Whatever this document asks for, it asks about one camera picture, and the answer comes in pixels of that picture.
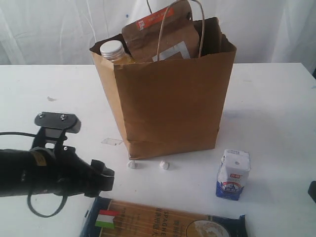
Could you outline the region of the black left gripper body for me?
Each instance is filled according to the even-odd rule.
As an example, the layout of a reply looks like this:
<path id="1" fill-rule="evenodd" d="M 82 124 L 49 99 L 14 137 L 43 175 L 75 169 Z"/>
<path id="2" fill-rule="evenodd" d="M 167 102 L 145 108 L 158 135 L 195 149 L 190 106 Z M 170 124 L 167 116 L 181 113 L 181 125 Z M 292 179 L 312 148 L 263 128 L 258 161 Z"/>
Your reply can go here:
<path id="1" fill-rule="evenodd" d="M 99 195 L 99 161 L 87 163 L 79 158 L 73 147 L 55 151 L 45 148 L 44 189 L 58 196 L 84 194 L 94 198 Z"/>

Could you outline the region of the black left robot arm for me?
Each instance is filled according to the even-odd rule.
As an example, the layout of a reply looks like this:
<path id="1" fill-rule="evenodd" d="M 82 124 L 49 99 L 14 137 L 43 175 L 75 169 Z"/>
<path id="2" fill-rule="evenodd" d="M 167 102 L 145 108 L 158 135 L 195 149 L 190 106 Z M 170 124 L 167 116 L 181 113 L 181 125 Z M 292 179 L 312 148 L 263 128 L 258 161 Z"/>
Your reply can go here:
<path id="1" fill-rule="evenodd" d="M 96 197 L 113 188 L 115 172 L 102 161 L 86 163 L 74 147 L 58 152 L 46 148 L 30 151 L 4 149 L 0 152 L 0 195 L 2 197 L 55 194 Z"/>

